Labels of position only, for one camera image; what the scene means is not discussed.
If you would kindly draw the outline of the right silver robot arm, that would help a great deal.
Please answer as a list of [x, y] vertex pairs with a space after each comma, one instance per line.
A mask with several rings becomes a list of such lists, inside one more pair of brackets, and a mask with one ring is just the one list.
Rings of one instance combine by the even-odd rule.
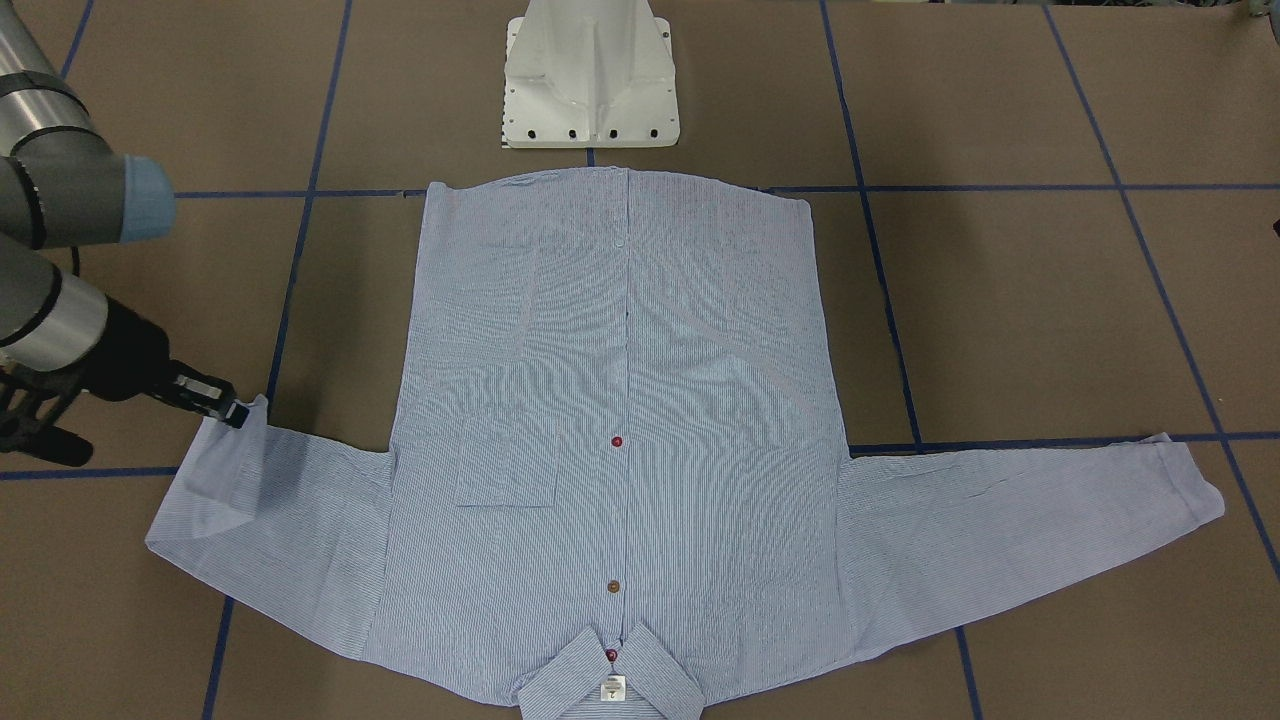
[[172, 232], [177, 196], [151, 158], [115, 150], [13, 3], [3, 4], [3, 382], [52, 424], [88, 395], [140, 396], [232, 427], [233, 384], [177, 360], [170, 340], [84, 278], [82, 254]]

